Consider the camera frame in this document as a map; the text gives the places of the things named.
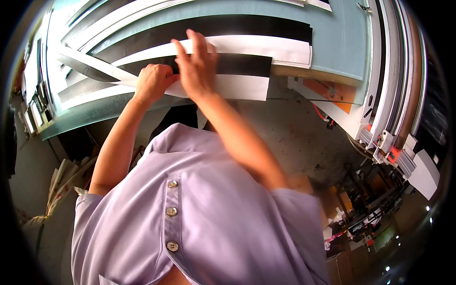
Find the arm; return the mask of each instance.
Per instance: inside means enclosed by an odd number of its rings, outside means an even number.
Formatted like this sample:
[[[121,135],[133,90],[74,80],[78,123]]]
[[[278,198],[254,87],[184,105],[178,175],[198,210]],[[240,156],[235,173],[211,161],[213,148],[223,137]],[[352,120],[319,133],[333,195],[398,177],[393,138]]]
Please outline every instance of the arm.
[[[217,53],[204,36],[187,30],[194,54],[188,56],[177,40],[176,62],[187,95],[198,105],[219,133],[228,153],[267,189],[289,188],[287,177],[264,140],[218,94],[213,91]]]
[[[128,174],[136,133],[149,106],[179,79],[167,65],[152,65],[141,70],[133,98],[127,103],[106,141],[93,171],[89,193],[105,196]]]

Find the red cable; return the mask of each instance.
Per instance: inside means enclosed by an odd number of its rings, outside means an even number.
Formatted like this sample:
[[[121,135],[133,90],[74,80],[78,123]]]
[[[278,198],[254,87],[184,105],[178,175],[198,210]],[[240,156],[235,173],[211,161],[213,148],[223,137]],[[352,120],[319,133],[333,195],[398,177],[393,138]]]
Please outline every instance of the red cable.
[[[314,107],[315,107],[316,112],[317,112],[318,115],[320,116],[320,118],[321,118],[323,121],[326,122],[325,118],[320,114],[320,111],[318,111],[318,108],[315,106],[315,104],[313,104],[313,105],[314,105]]]

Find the shirt button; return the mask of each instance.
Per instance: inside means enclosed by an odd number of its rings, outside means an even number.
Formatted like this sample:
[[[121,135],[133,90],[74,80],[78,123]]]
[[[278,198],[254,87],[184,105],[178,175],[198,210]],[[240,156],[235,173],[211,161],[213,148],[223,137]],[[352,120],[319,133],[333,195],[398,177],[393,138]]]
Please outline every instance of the shirt button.
[[[176,181],[170,181],[168,182],[168,187],[169,188],[175,188],[177,186],[177,182]]]
[[[166,208],[166,214],[170,217],[174,217],[175,215],[177,215],[177,209],[174,207],[168,207]]]
[[[166,248],[169,251],[176,252],[179,249],[179,246],[175,242],[167,242]]]

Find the black paper strip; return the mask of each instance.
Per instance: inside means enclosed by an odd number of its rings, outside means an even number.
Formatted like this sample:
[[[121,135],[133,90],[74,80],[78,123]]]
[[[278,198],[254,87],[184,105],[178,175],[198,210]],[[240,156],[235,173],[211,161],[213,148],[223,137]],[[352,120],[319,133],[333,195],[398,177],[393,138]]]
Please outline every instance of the black paper strip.
[[[172,67],[174,74],[179,73],[179,67],[174,61],[176,56],[158,57],[120,65],[123,69],[136,76],[148,64],[167,64]],[[269,77],[272,57],[263,57],[249,54],[220,53],[217,65],[217,74],[235,74]]]
[[[150,28],[105,48],[94,57],[112,63],[142,50],[167,44],[172,38],[186,40],[188,28],[204,36],[276,36],[306,41],[312,45],[312,28],[303,22],[261,15],[214,15],[184,19]]]
[[[70,99],[77,98],[101,89],[115,86],[116,84],[100,82],[91,78],[85,78],[75,84],[68,86],[59,92],[58,96],[61,102],[66,102]]]
[[[118,79],[116,79],[110,75],[107,75],[104,72],[101,72],[96,68],[91,67],[90,65],[77,61],[71,57],[67,57],[66,55],[63,55],[59,52],[57,53],[57,60],[65,65],[68,65],[69,67],[76,70],[80,74],[85,75],[91,79],[98,80],[101,82],[119,81]]]

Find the shirt sleeve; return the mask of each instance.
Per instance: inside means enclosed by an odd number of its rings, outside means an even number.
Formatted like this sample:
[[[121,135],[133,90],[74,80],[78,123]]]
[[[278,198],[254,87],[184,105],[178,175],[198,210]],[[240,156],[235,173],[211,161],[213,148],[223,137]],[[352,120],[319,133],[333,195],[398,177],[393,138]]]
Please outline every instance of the shirt sleeve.
[[[318,198],[284,188],[271,195],[315,284],[329,284]]]
[[[98,194],[84,194],[76,200],[73,240],[79,239],[95,208],[103,199]]]

